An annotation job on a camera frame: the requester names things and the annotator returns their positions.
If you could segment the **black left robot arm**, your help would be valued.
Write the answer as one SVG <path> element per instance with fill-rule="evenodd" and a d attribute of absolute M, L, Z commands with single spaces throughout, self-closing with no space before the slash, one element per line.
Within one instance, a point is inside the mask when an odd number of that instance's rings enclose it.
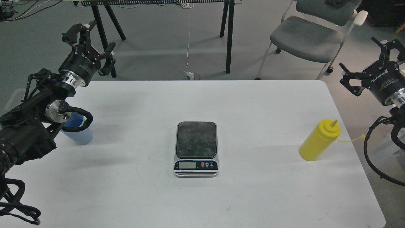
<path fill-rule="evenodd" d="M 10 215 L 16 209 L 31 217 L 15 217 L 30 224 L 39 225 L 41 212 L 33 206 L 23 205 L 20 200 L 26 185 L 22 180 L 9 179 L 5 174 L 14 165 L 40 159 L 56 149 L 55 137 L 60 131 L 80 132 L 93 121 L 90 112 L 70 106 L 65 100 L 76 94 L 78 86 L 88 86 L 95 73 L 110 74 L 115 59 L 109 43 L 103 53 L 92 45 L 90 32 L 97 25 L 95 20 L 87 24 L 75 24 L 62 34 L 62 41 L 72 50 L 58 73 L 41 69 L 30 74 L 21 103 L 1 116 L 1 216 Z"/>

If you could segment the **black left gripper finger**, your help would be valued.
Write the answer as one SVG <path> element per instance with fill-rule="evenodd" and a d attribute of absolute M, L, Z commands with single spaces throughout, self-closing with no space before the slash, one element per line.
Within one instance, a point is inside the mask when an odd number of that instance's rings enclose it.
<path fill-rule="evenodd" d="M 104 50 L 105 52 L 97 56 L 97 61 L 99 62 L 104 59 L 106 60 L 103 67 L 98 70 L 100 76 L 107 76 L 108 74 L 110 74 L 115 65 L 115 59 L 113 58 L 113 49 L 115 45 L 116 43 L 109 43 Z"/>
<path fill-rule="evenodd" d="M 62 41 L 73 46 L 78 43 L 85 46 L 85 51 L 90 51 L 91 39 L 90 31 L 97 24 L 96 21 L 90 21 L 88 24 L 75 24 L 66 33 L 62 33 Z"/>

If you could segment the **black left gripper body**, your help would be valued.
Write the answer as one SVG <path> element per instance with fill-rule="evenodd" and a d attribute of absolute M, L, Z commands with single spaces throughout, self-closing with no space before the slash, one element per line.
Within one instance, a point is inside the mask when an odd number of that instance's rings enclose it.
<path fill-rule="evenodd" d="M 89 85 L 97 70 L 100 69 L 100 62 L 94 60 L 99 55 L 97 50 L 92 45 L 87 51 L 85 48 L 84 44 L 73 46 L 72 51 L 59 68 L 61 75 L 68 72 L 78 75 L 82 79 L 80 86 L 83 87 Z"/>

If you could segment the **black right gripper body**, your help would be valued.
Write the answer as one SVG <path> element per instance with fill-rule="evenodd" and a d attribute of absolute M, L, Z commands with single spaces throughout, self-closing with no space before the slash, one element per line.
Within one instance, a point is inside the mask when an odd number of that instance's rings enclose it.
<path fill-rule="evenodd" d="M 386 61 L 383 64 L 374 62 L 365 70 L 366 84 L 375 98 L 383 105 L 404 105 L 404 72 L 399 69 L 395 61 Z"/>

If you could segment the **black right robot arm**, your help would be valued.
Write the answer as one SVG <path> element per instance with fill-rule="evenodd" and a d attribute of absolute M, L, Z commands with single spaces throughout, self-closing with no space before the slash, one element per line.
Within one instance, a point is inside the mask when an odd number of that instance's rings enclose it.
<path fill-rule="evenodd" d="M 405 124 L 405 78 L 404 72 L 400 69 L 400 65 L 404 64 L 404 45 L 398 39 L 379 41 L 375 37 L 371 37 L 371 40 L 381 49 L 378 60 L 361 72 L 350 72 L 343 63 L 340 63 L 339 65 L 343 69 L 340 83 L 355 96 L 360 96 L 364 89 L 368 89 L 383 106 L 392 106 L 389 110 L 390 117 L 380 116 L 369 127 L 364 139 L 363 152 L 370 169 L 381 179 L 404 186 L 404 182 L 379 170 L 370 160 L 367 151 L 369 138 L 373 130 L 380 124 L 393 126 L 389 137 L 393 144 L 404 150 L 404 142 L 399 139 Z"/>

